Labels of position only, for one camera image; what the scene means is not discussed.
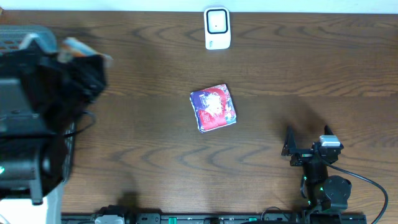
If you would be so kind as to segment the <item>small orange snack packet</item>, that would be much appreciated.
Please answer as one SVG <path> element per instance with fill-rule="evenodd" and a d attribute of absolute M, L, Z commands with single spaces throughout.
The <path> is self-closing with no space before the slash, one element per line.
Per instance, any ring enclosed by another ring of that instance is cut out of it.
<path fill-rule="evenodd" d="M 101 56 L 107 67 L 110 66 L 113 61 L 111 56 L 96 51 L 74 37 L 67 37 L 61 44 L 57 60 L 61 63 L 67 63 L 74 58 L 90 57 L 95 55 Z"/>

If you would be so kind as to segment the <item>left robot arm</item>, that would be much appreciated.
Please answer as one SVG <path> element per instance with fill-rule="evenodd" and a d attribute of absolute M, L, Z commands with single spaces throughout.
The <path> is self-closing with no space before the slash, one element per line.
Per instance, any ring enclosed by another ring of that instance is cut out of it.
<path fill-rule="evenodd" d="M 33 205 L 62 183 L 71 169 L 70 125 L 106 87 L 100 55 L 60 62 L 37 42 L 1 56 L 1 198 Z"/>

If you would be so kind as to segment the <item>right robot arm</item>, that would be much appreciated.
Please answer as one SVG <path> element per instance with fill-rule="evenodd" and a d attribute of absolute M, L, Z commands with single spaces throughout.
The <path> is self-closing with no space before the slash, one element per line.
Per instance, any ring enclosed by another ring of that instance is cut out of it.
<path fill-rule="evenodd" d="M 302 183 L 313 212 L 340 213 L 348 208 L 351 195 L 351 182 L 338 175 L 328 175 L 328 168 L 338 160 L 344 146 L 328 126 L 324 134 L 310 148 L 297 147 L 294 132 L 287 128 L 281 155 L 290 157 L 292 167 L 302 167 Z"/>

